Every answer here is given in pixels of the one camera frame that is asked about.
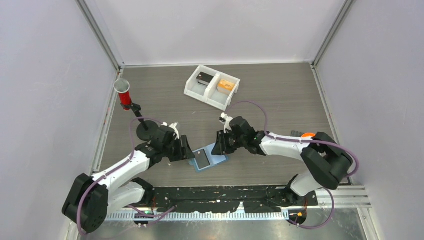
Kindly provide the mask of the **blue leather card holder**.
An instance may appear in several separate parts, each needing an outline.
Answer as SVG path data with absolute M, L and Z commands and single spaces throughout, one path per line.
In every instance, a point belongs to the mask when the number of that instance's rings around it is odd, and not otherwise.
M 193 159 L 189 159 L 188 160 L 188 163 L 191 166 L 194 167 L 194 170 L 196 172 L 199 173 L 199 172 L 205 171 L 205 170 L 210 169 L 210 168 L 213 168 L 213 167 L 215 167 L 215 166 L 217 166 L 219 164 L 225 163 L 225 162 L 227 162 L 229 160 L 229 157 L 227 155 L 212 155 L 211 154 L 211 151 L 212 151 L 212 149 L 213 149 L 214 146 L 215 146 L 215 143 L 212 143 L 212 144 L 209 144 L 209 145 L 207 145 L 205 147 L 202 147 L 202 148 L 199 148 L 199 149 L 193 151 L 193 153 L 194 153 L 195 151 L 198 151 L 198 150 L 201 150 L 201 149 L 205 149 L 205 151 L 206 151 L 206 153 L 208 155 L 209 162 L 210 162 L 210 166 L 209 167 L 199 170 L 198 167 L 197 167 L 197 165 L 196 165 L 196 163 L 195 163 L 195 159 L 194 158 Z

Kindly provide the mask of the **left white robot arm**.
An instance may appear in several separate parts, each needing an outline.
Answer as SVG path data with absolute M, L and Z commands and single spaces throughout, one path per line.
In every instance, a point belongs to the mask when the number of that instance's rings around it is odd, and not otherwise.
M 132 204 L 148 207 L 154 187 L 137 175 L 151 169 L 163 158 L 178 162 L 194 158 L 186 135 L 176 124 L 163 123 L 147 142 L 136 146 L 112 167 L 91 176 L 82 173 L 73 182 L 61 212 L 83 234 L 96 231 L 107 215 Z

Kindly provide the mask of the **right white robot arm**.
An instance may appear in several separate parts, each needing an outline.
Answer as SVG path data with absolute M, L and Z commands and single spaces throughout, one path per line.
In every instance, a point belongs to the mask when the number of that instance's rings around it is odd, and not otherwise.
M 224 128 L 217 132 L 212 155 L 230 155 L 244 148 L 253 155 L 283 156 L 304 162 L 308 171 L 297 174 L 284 189 L 291 205 L 299 205 L 317 189 L 336 190 L 354 163 L 348 151 L 324 132 L 308 137 L 281 136 L 256 131 L 241 116 L 233 118 L 222 113 L 219 120 Z

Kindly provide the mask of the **orange card box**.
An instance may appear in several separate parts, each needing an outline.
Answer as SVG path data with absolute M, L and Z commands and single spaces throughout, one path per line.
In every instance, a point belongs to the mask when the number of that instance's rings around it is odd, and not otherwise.
M 230 95 L 235 86 L 235 83 L 226 79 L 221 79 L 217 84 L 217 91 L 226 95 Z

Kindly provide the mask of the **black card box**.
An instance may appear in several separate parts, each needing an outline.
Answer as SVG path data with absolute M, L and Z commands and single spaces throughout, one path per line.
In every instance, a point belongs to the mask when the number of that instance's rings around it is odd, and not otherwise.
M 200 72 L 196 77 L 198 84 L 206 87 L 212 82 L 213 78 L 214 76 L 209 75 L 205 72 Z

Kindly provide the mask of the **white divided plastic bin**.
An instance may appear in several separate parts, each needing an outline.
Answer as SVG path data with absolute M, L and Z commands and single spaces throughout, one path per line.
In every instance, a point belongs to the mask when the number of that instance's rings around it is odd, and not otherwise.
M 208 86 L 198 84 L 196 77 L 200 72 L 214 76 L 213 80 Z M 235 83 L 235 87 L 230 95 L 218 92 L 217 85 L 221 79 Z M 240 81 L 241 80 L 239 78 L 233 77 L 204 65 L 199 65 L 186 81 L 184 94 L 224 112 L 231 104 L 233 96 L 238 92 Z

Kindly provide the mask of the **orange toy brick arch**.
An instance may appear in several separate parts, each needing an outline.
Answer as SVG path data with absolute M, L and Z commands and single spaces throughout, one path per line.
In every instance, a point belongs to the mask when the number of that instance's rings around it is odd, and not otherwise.
M 315 133 L 311 133 L 311 132 L 306 132 L 306 133 L 303 133 L 301 135 L 302 138 L 313 138 L 315 136 L 316 136 L 316 134 Z

